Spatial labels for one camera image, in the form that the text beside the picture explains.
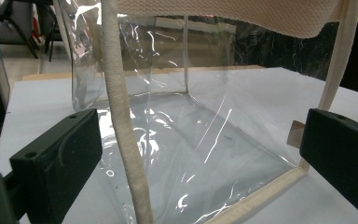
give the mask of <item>clear vinyl panel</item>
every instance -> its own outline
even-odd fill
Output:
[[[101,194],[120,223],[135,223],[106,101],[102,65],[109,62],[101,52],[109,49],[101,49],[100,9],[85,12],[76,2],[61,2],[74,107],[99,109]],[[204,223],[296,167],[287,135],[292,121],[304,122],[319,103],[337,24],[299,39],[215,16],[118,20],[155,223]]]

